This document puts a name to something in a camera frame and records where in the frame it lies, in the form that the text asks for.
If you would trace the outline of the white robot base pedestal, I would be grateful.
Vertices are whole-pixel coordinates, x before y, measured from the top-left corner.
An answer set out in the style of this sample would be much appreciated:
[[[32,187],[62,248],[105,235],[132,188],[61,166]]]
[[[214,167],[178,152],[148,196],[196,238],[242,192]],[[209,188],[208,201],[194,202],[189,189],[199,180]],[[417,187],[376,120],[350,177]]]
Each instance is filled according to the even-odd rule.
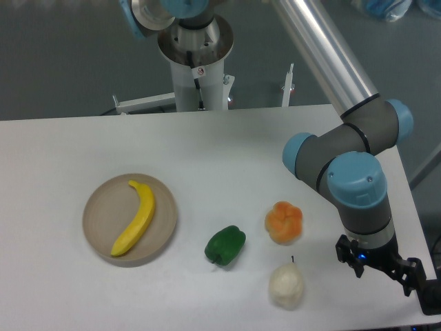
[[[234,45],[231,26],[215,14],[202,27],[182,21],[159,33],[158,46],[170,64],[176,110],[227,110],[234,77],[225,60]]]

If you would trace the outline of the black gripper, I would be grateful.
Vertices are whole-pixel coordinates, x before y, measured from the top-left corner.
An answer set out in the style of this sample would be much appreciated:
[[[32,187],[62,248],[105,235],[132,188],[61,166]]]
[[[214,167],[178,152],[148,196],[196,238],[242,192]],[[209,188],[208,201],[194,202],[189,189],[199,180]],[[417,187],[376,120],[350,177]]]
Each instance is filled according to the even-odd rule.
[[[339,262],[352,268],[357,278],[362,276],[367,265],[397,281],[406,297],[413,291],[422,291],[426,286],[427,276],[421,260],[414,257],[402,259],[396,235],[379,248],[364,249],[356,240],[342,234],[336,243],[336,254]]]

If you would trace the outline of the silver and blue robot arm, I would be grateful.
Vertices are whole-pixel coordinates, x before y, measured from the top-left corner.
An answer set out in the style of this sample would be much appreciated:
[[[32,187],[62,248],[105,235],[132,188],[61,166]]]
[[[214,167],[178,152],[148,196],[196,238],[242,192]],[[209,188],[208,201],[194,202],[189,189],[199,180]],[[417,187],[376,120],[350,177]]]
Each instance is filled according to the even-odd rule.
[[[221,64],[233,46],[229,24],[214,13],[214,1],[122,1],[134,34],[157,34],[164,57],[183,69],[174,79],[179,111],[227,108]],[[398,252],[387,185],[376,155],[407,138],[409,109],[385,101],[360,67],[319,1],[275,1],[298,46],[342,124],[317,137],[297,134],[283,150],[285,167],[340,214],[345,233],[336,244],[338,260],[360,276],[365,266],[402,284],[404,292],[428,291],[422,262]]]

